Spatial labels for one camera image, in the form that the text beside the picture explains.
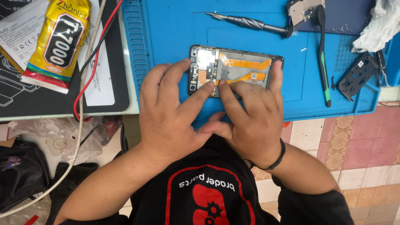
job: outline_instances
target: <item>yellow glue tube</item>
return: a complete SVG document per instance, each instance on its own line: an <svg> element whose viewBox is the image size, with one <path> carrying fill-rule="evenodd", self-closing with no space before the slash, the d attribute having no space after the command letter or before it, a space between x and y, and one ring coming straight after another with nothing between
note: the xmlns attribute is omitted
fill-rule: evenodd
<svg viewBox="0 0 400 225"><path fill-rule="evenodd" d="M51 0L35 53L21 81L68 93L76 58L89 31L89 0Z"/></svg>

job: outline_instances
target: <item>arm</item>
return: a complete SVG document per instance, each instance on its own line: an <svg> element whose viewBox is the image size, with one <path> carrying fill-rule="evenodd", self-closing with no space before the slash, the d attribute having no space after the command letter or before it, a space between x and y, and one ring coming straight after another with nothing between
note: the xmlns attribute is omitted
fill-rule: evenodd
<svg viewBox="0 0 400 225"><path fill-rule="evenodd" d="M211 131L227 139L244 158L260 168L268 168L281 154L280 134L283 124L283 100L281 63L272 66L269 89L246 82L230 85L221 80L218 89L222 103L233 124L211 121L205 131ZM246 111L233 95L243 98ZM285 144L286 153L281 163L269 173L278 177L290 190L303 194L321 194L338 190L329 171L308 153Z"/></svg>
<svg viewBox="0 0 400 225"><path fill-rule="evenodd" d="M169 164L199 149L212 133L190 125L214 90L208 82L184 103L178 82L190 60L161 64L145 77L140 91L142 141L86 178L62 206L55 225L67 219L89 221L117 213L128 198ZM216 114L210 120L220 120Z"/></svg>

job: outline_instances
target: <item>smartphone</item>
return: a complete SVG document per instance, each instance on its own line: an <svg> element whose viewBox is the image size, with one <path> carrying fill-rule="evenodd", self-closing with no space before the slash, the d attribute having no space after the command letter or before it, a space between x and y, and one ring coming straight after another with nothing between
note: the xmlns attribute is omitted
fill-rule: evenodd
<svg viewBox="0 0 400 225"><path fill-rule="evenodd" d="M209 98L220 98L218 83L221 79L228 83L240 80L268 88L271 78L271 65L274 61L282 62L281 56L246 52L227 48L204 45L190 47L190 71L188 94L192 95L203 84L212 80L215 89Z"/></svg>

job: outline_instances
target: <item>gear icon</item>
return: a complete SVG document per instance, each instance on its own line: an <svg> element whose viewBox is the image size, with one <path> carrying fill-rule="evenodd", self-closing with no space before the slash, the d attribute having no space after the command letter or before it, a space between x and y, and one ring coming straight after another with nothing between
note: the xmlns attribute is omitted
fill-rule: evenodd
<svg viewBox="0 0 400 225"><path fill-rule="evenodd" d="M209 217L213 217L214 219L221 216L222 209L220 206L214 202L207 203L207 213Z"/></svg>
<svg viewBox="0 0 400 225"><path fill-rule="evenodd" d="M207 217L204 219L204 225L215 225L215 222L211 217Z"/></svg>

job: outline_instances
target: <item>screwdriver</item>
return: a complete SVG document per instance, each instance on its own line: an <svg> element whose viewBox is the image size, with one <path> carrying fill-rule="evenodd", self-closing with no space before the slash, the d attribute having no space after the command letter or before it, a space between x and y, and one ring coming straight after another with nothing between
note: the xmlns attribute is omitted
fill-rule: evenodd
<svg viewBox="0 0 400 225"><path fill-rule="evenodd" d="M273 26L273 25L268 25L265 24L263 21L260 20L255 20L247 17L241 17L241 16L224 16L221 14L216 14L216 13L209 13L206 12L206 14L211 15L214 19L217 20L226 20L230 23L233 24L238 24L243 27L248 27L256 30L271 30L274 32L279 33L282 37L288 38L292 35L293 33L293 25L287 25L286 27L278 27L278 26Z"/></svg>

